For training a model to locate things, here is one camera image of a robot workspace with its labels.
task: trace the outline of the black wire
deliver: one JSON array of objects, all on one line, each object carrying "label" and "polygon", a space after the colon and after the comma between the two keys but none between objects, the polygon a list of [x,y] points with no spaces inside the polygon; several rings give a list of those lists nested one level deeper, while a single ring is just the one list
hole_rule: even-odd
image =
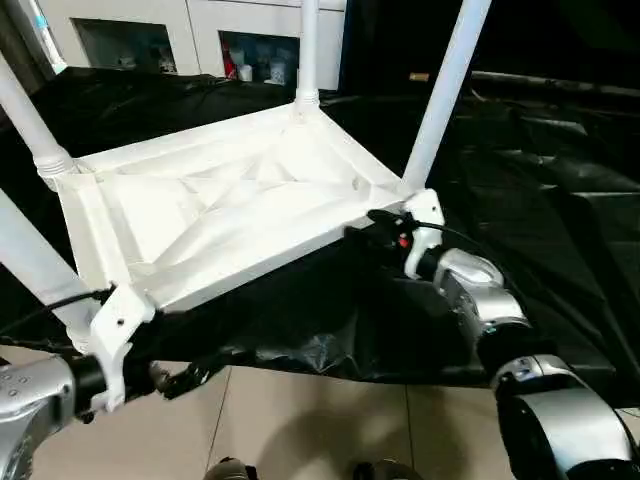
[{"label": "black wire", "polygon": [[24,317],[18,318],[17,320],[10,322],[8,325],[5,325],[0,329],[0,335],[4,334],[8,330],[19,327],[29,322],[30,320],[33,320],[35,317],[38,317],[45,313],[52,312],[57,308],[66,307],[67,305],[71,305],[72,303],[80,302],[88,298],[93,298],[95,300],[99,300],[100,302],[104,302],[107,298],[109,298],[109,295],[111,295],[112,292],[113,292],[113,287],[108,290],[94,290],[93,292],[80,293],[78,295],[73,295],[71,297],[63,298],[62,300],[58,300],[57,302],[53,302],[49,305],[45,305],[25,315]]},{"label": "black wire", "polygon": [[473,238],[471,238],[468,235],[465,235],[462,232],[459,232],[458,230],[455,230],[451,227],[447,227],[445,225],[438,225],[437,223],[419,222],[417,220],[414,220],[414,221],[419,227],[433,228],[434,230],[440,230],[441,232],[446,232],[446,233],[455,235],[456,237],[476,247],[476,249],[479,250],[483,255],[489,256],[487,255],[485,247],[480,242],[474,240]]}]

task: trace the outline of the white vertical leg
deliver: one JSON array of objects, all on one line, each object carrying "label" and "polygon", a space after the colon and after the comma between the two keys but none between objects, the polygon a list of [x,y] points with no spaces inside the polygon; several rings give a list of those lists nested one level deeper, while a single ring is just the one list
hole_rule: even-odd
[{"label": "white vertical leg", "polygon": [[411,188],[424,188],[449,117],[467,74],[491,0],[463,0],[433,93],[402,177]]},{"label": "white vertical leg", "polygon": [[[0,190],[0,262],[43,304],[86,293],[87,286],[45,240],[11,199]],[[89,323],[100,304],[82,300],[54,310],[69,338],[84,351]]]},{"label": "white vertical leg", "polygon": [[56,142],[2,53],[0,53],[0,104],[31,150],[38,173],[53,189],[51,177],[72,170],[73,160]]},{"label": "white vertical leg", "polygon": [[36,0],[29,0],[29,6],[31,7],[32,14],[36,18],[36,26],[38,30],[40,30],[40,35],[42,35],[42,41],[47,49],[46,53],[48,54],[49,60],[51,61],[51,66],[53,67],[53,71],[55,73],[59,73],[64,70],[67,66],[64,59],[60,56],[60,52],[58,52],[58,47],[53,41],[53,37],[51,36],[51,32],[49,31],[49,26],[47,25],[47,21],[42,14],[42,10],[40,10],[40,6]]},{"label": "white vertical leg", "polygon": [[300,35],[300,72],[296,104],[318,105],[318,11],[319,0],[302,0],[302,34]]}]

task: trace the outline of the black tarp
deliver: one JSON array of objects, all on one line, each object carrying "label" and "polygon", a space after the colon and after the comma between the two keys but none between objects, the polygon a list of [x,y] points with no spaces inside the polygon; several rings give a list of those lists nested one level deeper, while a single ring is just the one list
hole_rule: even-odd
[{"label": "black tarp", "polygon": [[[475,85],[481,94],[482,85]],[[450,226],[483,243],[522,292],[561,355],[608,399],[640,399],[640,118],[598,102],[548,104],[464,96],[429,184]],[[34,101],[74,156],[290,101],[276,86],[208,76],[69,69]],[[323,109],[401,173],[426,96],[329,98]],[[0,129],[2,188],[69,261],[55,194],[9,124]],[[456,245],[445,235],[447,245]],[[2,272],[3,323],[37,302]],[[4,343],[68,346],[54,319],[2,331]],[[429,285],[345,242],[229,292],[184,316],[160,318],[134,355],[392,383],[484,382]]]},{"label": "black tarp", "polygon": [[[435,76],[460,2],[350,0],[342,53],[347,93],[421,89]],[[471,69],[637,89],[638,7],[628,0],[493,2]]]}]

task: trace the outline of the black table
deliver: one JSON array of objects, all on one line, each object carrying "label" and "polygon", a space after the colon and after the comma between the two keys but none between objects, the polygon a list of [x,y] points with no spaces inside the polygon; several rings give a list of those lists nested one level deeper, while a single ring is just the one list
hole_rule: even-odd
[{"label": "black table", "polygon": [[[483,243],[509,272],[527,314],[557,341],[566,361],[609,400],[634,403],[640,399],[640,120],[575,99],[556,96],[549,104],[529,92],[511,92],[508,100],[481,93],[488,98],[463,96],[458,103],[428,182],[447,223]],[[33,99],[61,145],[81,156],[292,96],[277,86],[204,75],[68,69]],[[325,95],[322,108],[401,174],[426,99]],[[2,188],[73,264],[56,195],[8,122],[0,127],[0,148],[12,165]],[[446,235],[445,243],[457,245]],[[1,341],[68,352],[53,318],[6,327],[37,301],[8,272],[0,278]],[[344,242],[179,318],[152,322],[136,335],[133,355],[192,361],[210,371],[234,364],[388,383],[486,380],[429,285],[403,279]]]}]

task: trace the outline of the floor tile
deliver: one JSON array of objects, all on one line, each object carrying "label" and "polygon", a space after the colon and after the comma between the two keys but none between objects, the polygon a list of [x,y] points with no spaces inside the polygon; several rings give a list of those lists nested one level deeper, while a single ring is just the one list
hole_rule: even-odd
[{"label": "floor tile", "polygon": [[618,414],[638,443],[640,441],[640,408],[623,408],[618,410]]},{"label": "floor tile", "polygon": [[512,480],[490,390],[409,387],[414,466],[425,480]]},{"label": "floor tile", "polygon": [[347,479],[358,461],[411,461],[404,386],[234,367],[210,465],[230,456],[261,480]]},{"label": "floor tile", "polygon": [[[12,363],[42,352],[0,348]],[[169,370],[185,364],[163,362]],[[154,394],[83,425],[74,422],[36,451],[34,480],[202,480],[230,369],[172,401]]]}]

